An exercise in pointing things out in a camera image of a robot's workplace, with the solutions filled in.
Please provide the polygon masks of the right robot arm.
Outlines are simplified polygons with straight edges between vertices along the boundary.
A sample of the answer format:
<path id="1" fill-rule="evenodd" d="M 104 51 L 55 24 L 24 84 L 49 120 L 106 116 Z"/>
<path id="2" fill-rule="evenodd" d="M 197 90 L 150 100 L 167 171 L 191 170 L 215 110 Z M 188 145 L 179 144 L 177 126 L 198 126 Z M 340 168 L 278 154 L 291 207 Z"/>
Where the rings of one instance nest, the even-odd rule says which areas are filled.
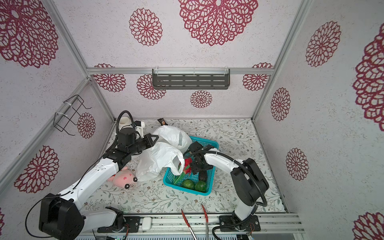
<path id="1" fill-rule="evenodd" d="M 243 221 L 254 214 L 258 206 L 268 205 L 265 193 L 270 186 L 255 160 L 234 159 L 212 145 L 204 147 L 197 142 L 190 145 L 184 153 L 184 158 L 193 159 L 191 166 L 193 174 L 216 167 L 231 176 L 240 199 L 234 210 L 235 220 Z"/>

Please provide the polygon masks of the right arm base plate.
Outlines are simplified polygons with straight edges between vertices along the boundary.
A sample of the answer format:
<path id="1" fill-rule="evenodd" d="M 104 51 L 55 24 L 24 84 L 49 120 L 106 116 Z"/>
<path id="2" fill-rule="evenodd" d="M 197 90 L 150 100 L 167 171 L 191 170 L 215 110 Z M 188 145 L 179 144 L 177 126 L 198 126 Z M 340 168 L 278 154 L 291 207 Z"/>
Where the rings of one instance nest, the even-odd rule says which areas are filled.
<path id="1" fill-rule="evenodd" d="M 219 216 L 220 230 L 222 232 L 259 232 L 261 224 L 256 215 L 250 215 L 245 220 L 236 216 Z"/>

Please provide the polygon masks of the white plastic bag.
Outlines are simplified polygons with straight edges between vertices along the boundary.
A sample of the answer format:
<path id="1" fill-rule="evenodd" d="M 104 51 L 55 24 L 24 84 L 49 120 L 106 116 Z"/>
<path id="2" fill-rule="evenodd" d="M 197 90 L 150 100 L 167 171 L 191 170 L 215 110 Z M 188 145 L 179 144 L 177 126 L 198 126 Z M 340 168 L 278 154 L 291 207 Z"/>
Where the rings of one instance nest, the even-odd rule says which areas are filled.
<path id="1" fill-rule="evenodd" d="M 183 154 L 192 144 L 190 136 L 177 127 L 161 126 L 153 134 L 159 139 L 139 157 L 136 169 L 139 182 L 155 179 L 163 168 L 170 168 L 175 176 L 181 175 L 185 167 Z"/>

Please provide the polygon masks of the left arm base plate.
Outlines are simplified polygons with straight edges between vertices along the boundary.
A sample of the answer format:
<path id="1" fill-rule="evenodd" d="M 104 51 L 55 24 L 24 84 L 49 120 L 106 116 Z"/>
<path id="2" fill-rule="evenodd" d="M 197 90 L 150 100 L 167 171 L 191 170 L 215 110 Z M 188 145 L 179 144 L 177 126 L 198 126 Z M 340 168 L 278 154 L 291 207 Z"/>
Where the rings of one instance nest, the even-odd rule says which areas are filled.
<path id="1" fill-rule="evenodd" d="M 98 228 L 97 233 L 137 233 L 140 219 L 140 217 L 124 217 L 124 220 L 116 220 L 112 226 Z"/>

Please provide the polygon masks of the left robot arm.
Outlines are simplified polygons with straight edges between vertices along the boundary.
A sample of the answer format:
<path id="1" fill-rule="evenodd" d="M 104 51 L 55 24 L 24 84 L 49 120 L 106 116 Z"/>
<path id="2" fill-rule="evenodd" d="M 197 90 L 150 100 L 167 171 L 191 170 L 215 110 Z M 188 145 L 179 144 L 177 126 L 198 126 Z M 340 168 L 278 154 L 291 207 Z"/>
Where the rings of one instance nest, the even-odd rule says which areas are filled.
<path id="1" fill-rule="evenodd" d="M 122 211 L 107 207 L 81 214 L 85 201 L 112 176 L 116 176 L 133 155 L 155 145 L 158 135 L 143 137 L 133 128 L 123 128 L 99 162 L 74 184 L 59 194 L 48 194 L 41 201 L 39 230 L 58 240 L 74 240 L 84 232 L 102 227 L 120 230 L 124 226 Z"/>

